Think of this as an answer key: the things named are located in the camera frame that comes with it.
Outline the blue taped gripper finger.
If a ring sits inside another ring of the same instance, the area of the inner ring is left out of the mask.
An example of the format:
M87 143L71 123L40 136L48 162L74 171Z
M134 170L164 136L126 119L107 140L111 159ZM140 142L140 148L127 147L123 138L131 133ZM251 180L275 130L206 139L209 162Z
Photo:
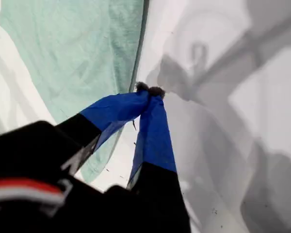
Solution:
M138 82L136 92L104 97L58 124L56 128L81 147L64 159L61 169L75 174L103 143L143 112L149 99L150 88Z
M143 233L189 233L190 220L178 181L163 98L159 87L141 87L149 102L140 116L130 191Z

